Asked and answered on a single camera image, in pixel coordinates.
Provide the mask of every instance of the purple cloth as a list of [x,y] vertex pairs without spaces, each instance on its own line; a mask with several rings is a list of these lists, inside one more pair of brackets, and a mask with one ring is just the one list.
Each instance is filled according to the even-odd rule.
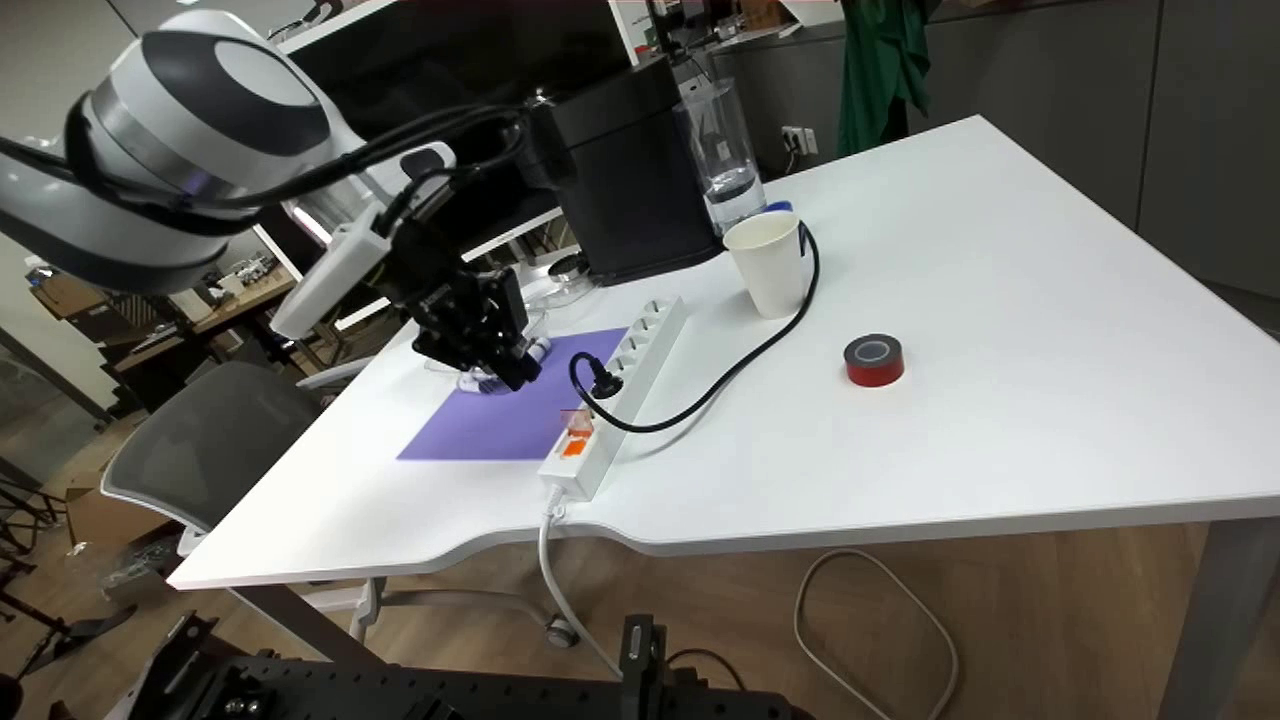
[[594,350],[609,358],[620,339],[620,328],[557,336],[539,375],[519,391],[453,391],[402,461],[546,461],[580,404],[567,354]]

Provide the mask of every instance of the white table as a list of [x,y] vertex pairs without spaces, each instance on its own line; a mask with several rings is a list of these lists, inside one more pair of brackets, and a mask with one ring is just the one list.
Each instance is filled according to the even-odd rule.
[[[1280,347],[992,124],[770,191],[823,245],[813,317],[693,435],[628,439],[597,500],[567,512],[580,534],[668,556],[1280,517]],[[726,254],[597,291],[550,328],[628,323],[647,297],[686,297],[693,328],[645,416],[682,408],[775,328]],[[842,347],[863,330],[905,339],[897,389],[843,382]],[[550,502],[538,462],[397,461],[453,391],[407,339],[243,497],[175,588],[402,577],[534,541]]]

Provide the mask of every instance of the white power strip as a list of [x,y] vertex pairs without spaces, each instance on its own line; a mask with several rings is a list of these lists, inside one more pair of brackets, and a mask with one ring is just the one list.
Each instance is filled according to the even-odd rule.
[[[605,362],[624,379],[624,389],[613,401],[597,404],[620,419],[638,419],[651,379],[671,354],[686,318],[687,309],[682,301],[647,301],[639,318],[628,328],[628,336]],[[560,431],[557,449],[550,450],[539,475],[550,485],[564,485],[567,500],[594,500],[620,444],[624,431],[599,419],[588,404],[580,404],[567,426]]]

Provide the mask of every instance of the plug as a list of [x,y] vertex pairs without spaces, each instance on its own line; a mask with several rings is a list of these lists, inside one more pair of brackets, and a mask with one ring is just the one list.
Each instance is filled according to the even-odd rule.
[[594,382],[597,401],[609,401],[609,394],[624,391],[624,379],[613,375],[605,362],[594,362],[594,375],[597,375],[597,382]]

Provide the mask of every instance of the red object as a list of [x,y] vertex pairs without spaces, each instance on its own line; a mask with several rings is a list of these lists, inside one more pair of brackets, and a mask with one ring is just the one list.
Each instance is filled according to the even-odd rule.
[[862,389],[897,382],[905,372],[905,345],[891,336],[862,336],[843,347],[843,375]]

